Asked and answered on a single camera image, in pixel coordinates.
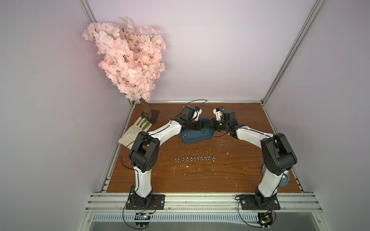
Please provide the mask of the teal plastic storage box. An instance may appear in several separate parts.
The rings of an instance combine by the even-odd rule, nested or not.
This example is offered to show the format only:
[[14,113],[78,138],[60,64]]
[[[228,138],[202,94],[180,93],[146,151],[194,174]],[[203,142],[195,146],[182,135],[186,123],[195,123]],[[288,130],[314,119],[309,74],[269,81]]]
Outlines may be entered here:
[[210,128],[210,120],[202,118],[201,121],[204,122],[205,127],[200,131],[185,130],[180,133],[180,137],[185,144],[193,144],[212,139],[215,131]]

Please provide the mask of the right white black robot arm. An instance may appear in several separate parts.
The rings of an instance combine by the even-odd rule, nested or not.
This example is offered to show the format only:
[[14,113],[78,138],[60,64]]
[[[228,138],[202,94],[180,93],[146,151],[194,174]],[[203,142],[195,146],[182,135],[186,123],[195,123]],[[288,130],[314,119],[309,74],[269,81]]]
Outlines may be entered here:
[[225,131],[231,137],[249,142],[262,150],[266,171],[256,187],[254,203],[260,208],[266,207],[275,200],[277,189],[297,163],[297,157],[286,136],[282,133],[258,131],[240,124],[233,110],[216,108],[213,113],[215,118],[210,122],[212,130]]

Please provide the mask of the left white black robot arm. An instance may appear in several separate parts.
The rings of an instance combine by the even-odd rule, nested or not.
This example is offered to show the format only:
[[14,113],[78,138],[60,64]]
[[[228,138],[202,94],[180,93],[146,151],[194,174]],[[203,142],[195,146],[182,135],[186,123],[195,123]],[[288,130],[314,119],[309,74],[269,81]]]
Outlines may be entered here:
[[185,106],[180,114],[171,118],[164,126],[151,131],[139,132],[129,153],[135,171],[135,189],[132,201],[148,207],[152,201],[151,170],[155,166],[160,146],[185,130],[200,131],[205,127],[199,119],[202,109]]

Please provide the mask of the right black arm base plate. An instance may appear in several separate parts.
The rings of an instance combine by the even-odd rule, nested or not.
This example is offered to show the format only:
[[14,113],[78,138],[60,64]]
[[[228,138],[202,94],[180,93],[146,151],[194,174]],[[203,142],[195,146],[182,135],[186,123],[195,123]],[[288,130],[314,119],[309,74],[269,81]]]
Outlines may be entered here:
[[280,210],[277,196],[263,197],[256,194],[242,194],[236,196],[241,202],[242,210]]

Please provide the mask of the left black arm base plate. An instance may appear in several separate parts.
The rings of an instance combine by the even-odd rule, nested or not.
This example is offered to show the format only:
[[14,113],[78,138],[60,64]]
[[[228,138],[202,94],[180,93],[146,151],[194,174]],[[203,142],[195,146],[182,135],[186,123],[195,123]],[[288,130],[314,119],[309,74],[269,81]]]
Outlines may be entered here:
[[164,194],[149,194],[143,198],[137,194],[132,194],[128,197],[126,210],[164,210],[165,195]]

